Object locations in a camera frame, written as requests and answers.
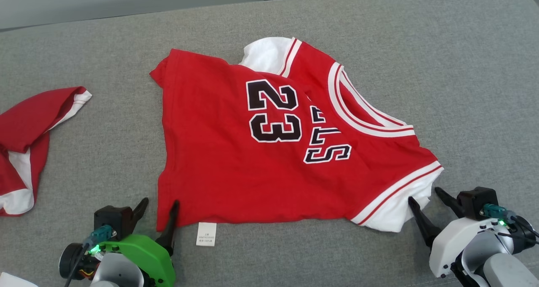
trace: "red and white stripe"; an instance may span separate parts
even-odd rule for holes
[[[408,174],[378,195],[376,199],[354,216],[351,221],[358,225],[369,226],[369,220],[378,213],[384,214],[385,217],[387,217],[388,222],[391,222],[393,216],[390,215],[392,213],[406,214],[406,212],[408,212],[408,197],[413,197],[425,190],[428,191],[428,195],[426,195],[428,197],[430,195],[432,183],[442,171],[443,167],[441,164],[438,161],[435,161]]]
[[[348,109],[341,95],[341,86],[343,84],[362,109],[369,113],[374,120],[381,123],[383,126],[377,126],[360,120]],[[365,99],[359,95],[354,89],[351,82],[347,80],[343,74],[343,66],[335,62],[329,71],[328,75],[328,92],[329,99],[335,109],[335,112],[352,128],[375,137],[394,138],[414,135],[414,127],[405,125],[404,122],[395,120],[395,118],[385,115],[383,112],[377,111],[374,107],[366,103]]]
[[[278,75],[288,78],[288,75],[290,74],[290,67],[292,66],[294,58],[296,57],[296,54],[300,49],[300,45],[302,45],[302,42],[300,40],[296,38],[291,39],[291,44],[288,47],[285,61],[283,62],[283,67],[281,67],[281,69],[279,70]]]

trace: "gray fabric surface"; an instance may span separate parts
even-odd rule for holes
[[[533,0],[286,0],[150,13],[0,34],[0,112],[45,90],[93,98],[51,132],[38,201],[0,218],[0,271],[61,286],[58,258],[105,205],[150,198],[136,232],[156,237],[164,167],[161,89],[170,48],[237,63],[261,37],[295,36],[347,67],[376,107],[410,122],[445,166],[437,186],[476,186],[539,224],[539,8]],[[434,199],[426,214],[454,220]],[[216,247],[179,230],[177,286],[459,286],[436,279],[413,222],[380,233],[347,220],[219,224]],[[537,248],[518,258],[539,276]],[[89,282],[73,282],[74,287]]]

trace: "jersey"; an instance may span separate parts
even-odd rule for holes
[[[249,44],[241,65],[289,78],[329,117],[372,174],[379,188],[362,193],[352,222],[382,231],[400,231],[412,218],[408,197],[423,208],[443,167],[421,147],[414,127],[373,107],[352,85],[343,66],[296,38],[269,37]]]
[[[150,73],[163,88],[167,147],[158,230],[175,199],[179,226],[348,218],[383,231],[400,230],[408,218],[405,195],[426,204],[441,166],[412,127],[388,130],[402,137],[380,137],[343,124],[320,83],[329,72],[303,74],[311,67],[300,68],[299,59],[312,54],[300,47],[274,49],[283,55],[280,72],[173,49]]]
[[[0,114],[0,216],[20,216],[37,198],[48,131],[73,117],[92,95],[84,87],[39,93]]]

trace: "cable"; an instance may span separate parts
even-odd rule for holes
[[[90,244],[88,244],[88,243],[84,244],[83,250],[79,254],[79,257],[77,258],[77,261],[73,265],[73,268],[71,268],[71,272],[69,273],[69,276],[67,277],[67,281],[66,281],[66,284],[64,285],[64,287],[68,287],[69,284],[71,283],[71,280],[73,279],[73,275],[75,275],[75,270],[77,269],[77,265],[83,259],[84,253],[86,252],[86,250],[88,249],[89,246],[90,246]]]
[[[507,234],[507,233],[497,233],[497,235],[501,235],[502,237],[510,237],[511,239],[523,239],[524,241],[529,242],[529,243],[539,244],[538,241],[534,241],[533,239],[528,239],[527,237],[521,237],[520,235],[512,235],[512,234]]]
[[[85,277],[86,279],[89,279],[94,274],[94,271],[87,274],[84,270],[81,269],[81,270],[79,270],[79,273],[80,273],[81,276]]]
[[[536,237],[539,237],[539,233],[537,231],[535,231],[531,226],[524,223],[523,220],[517,218],[516,216],[512,216],[511,219],[514,220],[515,222],[517,222],[518,224],[520,224],[520,226],[522,226],[522,227],[526,228],[527,230],[529,230],[531,233],[535,234]]]

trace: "connector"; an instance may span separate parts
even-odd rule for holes
[[[89,237],[87,237],[83,244],[88,244],[88,248],[93,248],[97,244],[107,241],[114,237],[116,232],[109,225],[104,225],[94,230]]]
[[[515,222],[515,220],[513,220],[511,217],[516,216],[516,213],[494,204],[485,204],[481,210],[481,213],[489,218],[504,220],[507,224],[513,224]]]

